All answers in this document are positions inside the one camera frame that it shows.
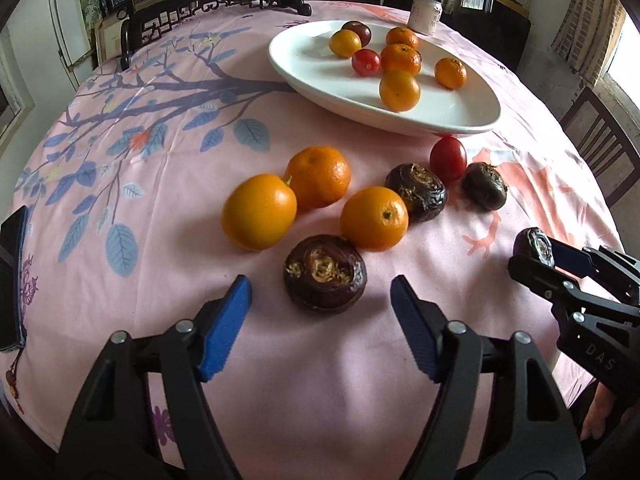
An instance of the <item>floral tablecloth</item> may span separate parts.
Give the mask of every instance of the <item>floral tablecloth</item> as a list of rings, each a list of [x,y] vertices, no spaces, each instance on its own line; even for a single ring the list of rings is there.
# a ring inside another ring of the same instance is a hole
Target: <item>floral tablecloth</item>
[[[310,20],[396,24],[408,17],[364,4],[312,7]],[[363,126],[296,94],[270,66],[267,47],[306,21],[291,10],[238,6],[201,14],[136,53],[129,70],[117,72],[114,62],[98,69],[33,153],[13,204],[30,210],[22,296],[28,342],[17,387],[24,420],[50,446],[60,444],[112,332],[162,333],[221,297],[237,274],[252,280],[253,306],[225,370],[204,390],[248,480],[400,476],[436,386],[417,370],[390,307],[397,274],[449,319],[503,338],[527,330],[555,359],[549,304],[508,276],[513,239],[539,226],[575,246],[619,249],[614,223],[546,107],[443,24],[430,41],[484,76],[502,103],[494,131],[462,142],[470,159],[490,161],[506,179],[504,208],[480,214],[454,187],[435,220],[412,227],[386,253],[364,254],[366,291],[335,317],[296,309],[281,265],[303,238],[338,233],[344,201],[301,216],[261,253],[241,251],[223,235],[220,211],[231,190],[257,173],[283,173],[307,146],[344,153],[351,194],[382,184],[398,164],[426,162],[437,140]],[[0,356],[4,370],[14,357]],[[566,359],[556,377],[567,400],[587,379]],[[161,380],[150,384],[162,450],[179,463]],[[483,378],[466,462],[478,452],[489,396],[490,378]]]

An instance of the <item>oval plate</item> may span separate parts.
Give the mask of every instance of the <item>oval plate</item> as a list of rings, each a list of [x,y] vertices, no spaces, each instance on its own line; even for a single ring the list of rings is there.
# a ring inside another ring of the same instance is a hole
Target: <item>oval plate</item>
[[[338,115],[398,134],[472,135],[491,130],[500,118],[500,101],[489,84],[466,65],[466,84],[451,91],[436,82],[435,64],[443,57],[456,57],[418,36],[422,69],[416,76],[421,96],[407,112],[386,109],[378,94],[379,77],[360,77],[350,59],[340,59],[329,50],[329,39],[345,22],[311,22],[278,34],[269,45],[274,69],[297,92]],[[367,48],[380,53],[391,26],[367,23],[372,33]]]

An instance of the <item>metal bolt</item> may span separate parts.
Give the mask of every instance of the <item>metal bolt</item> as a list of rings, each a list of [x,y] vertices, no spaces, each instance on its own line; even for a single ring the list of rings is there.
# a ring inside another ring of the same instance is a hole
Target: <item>metal bolt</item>
[[[526,332],[516,332],[513,336],[518,343],[522,343],[523,345],[531,343],[531,336]]]
[[[466,332],[466,325],[462,321],[450,321],[447,325],[449,332],[453,334],[463,334]]]
[[[175,324],[175,329],[181,334],[188,334],[193,330],[193,321],[191,319],[183,319]]]
[[[111,334],[111,342],[119,345],[120,343],[124,343],[127,340],[127,333],[124,330],[118,330]]]

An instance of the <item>orange fruit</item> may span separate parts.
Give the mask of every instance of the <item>orange fruit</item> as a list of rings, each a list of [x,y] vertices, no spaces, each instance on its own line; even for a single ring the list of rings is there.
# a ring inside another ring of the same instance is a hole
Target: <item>orange fruit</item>
[[[329,48],[336,56],[348,58],[362,48],[362,42],[355,32],[342,28],[332,35]]]
[[[279,176],[252,176],[226,199],[222,230],[243,249],[261,251],[285,235],[297,209],[295,193]]]
[[[380,98],[392,112],[411,110],[420,100],[420,86],[408,72],[393,70],[380,80]]]
[[[409,74],[416,75],[422,67],[422,56],[410,46],[395,43],[387,45],[380,52],[382,70],[404,70]]]
[[[357,192],[340,215],[342,236],[369,251],[390,249],[402,239],[408,225],[409,213],[398,193],[380,186]]]
[[[444,57],[436,63],[436,81],[445,88],[457,90],[466,83],[466,67],[459,59]]]
[[[347,193],[351,168],[338,150],[312,146],[289,161],[284,180],[289,179],[300,209],[320,209],[338,202]]]
[[[406,27],[395,27],[392,28],[386,34],[386,44],[392,45],[394,43],[402,43],[406,46],[410,46],[412,49],[417,50],[418,48],[418,36],[415,35],[415,32],[410,28]]]

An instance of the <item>smartphone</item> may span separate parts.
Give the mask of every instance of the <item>smartphone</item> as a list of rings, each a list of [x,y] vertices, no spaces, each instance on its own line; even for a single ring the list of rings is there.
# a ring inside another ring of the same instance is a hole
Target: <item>smartphone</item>
[[[22,206],[0,226],[0,352],[24,348],[22,245],[29,210]]]

